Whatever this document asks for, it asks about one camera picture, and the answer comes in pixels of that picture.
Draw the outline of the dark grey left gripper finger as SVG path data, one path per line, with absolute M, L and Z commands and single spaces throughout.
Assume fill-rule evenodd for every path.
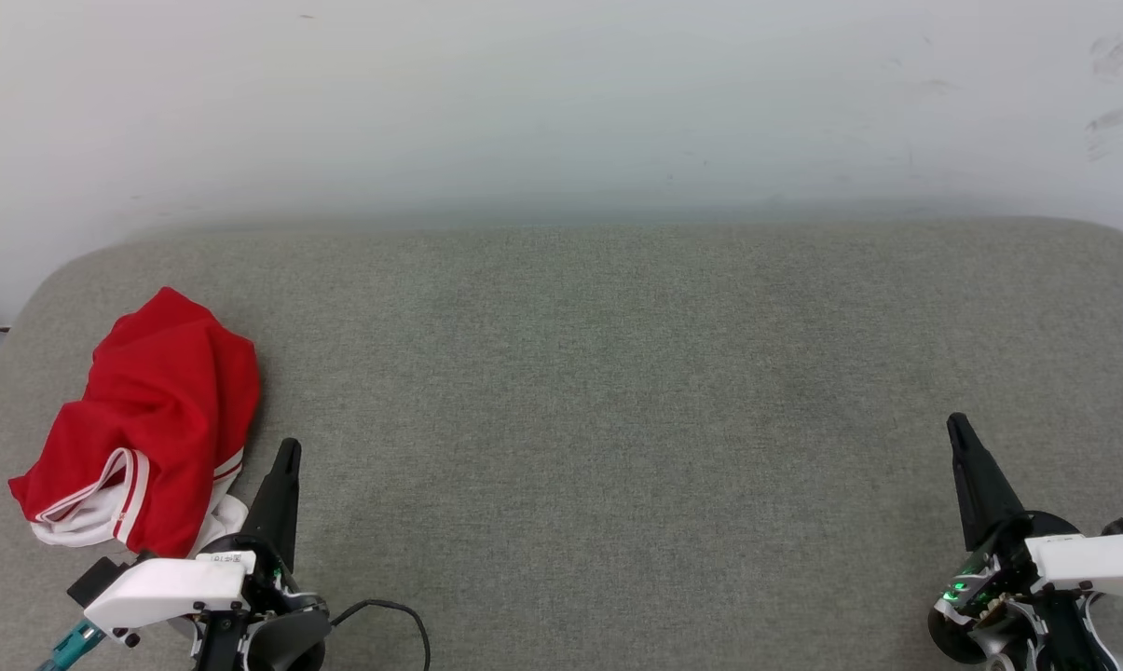
M 272 564 L 295 569 L 298 493 L 302 445 L 296 438 L 281 441 L 274 463 L 255 494 L 241 537 L 257 553 L 268 551 Z

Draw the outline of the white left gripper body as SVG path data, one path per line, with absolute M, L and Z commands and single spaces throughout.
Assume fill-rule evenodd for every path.
M 84 607 L 108 636 L 214 612 L 263 610 L 290 577 L 287 557 L 266 539 L 230 534 L 190 559 L 146 559 L 126 568 Z

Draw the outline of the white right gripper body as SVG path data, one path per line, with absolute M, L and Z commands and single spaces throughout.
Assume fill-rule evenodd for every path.
M 1123 599 L 1123 532 L 1087 536 L 1049 532 L 1056 515 L 1013 515 L 994 524 L 944 586 L 944 612 L 995 612 L 1008 603 L 1034 606 L 1047 595 Z

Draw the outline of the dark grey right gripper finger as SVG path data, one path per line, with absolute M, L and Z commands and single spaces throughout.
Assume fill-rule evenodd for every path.
M 1024 514 L 1024 506 L 965 413 L 949 415 L 946 429 L 965 548 L 973 552 L 1001 523 Z

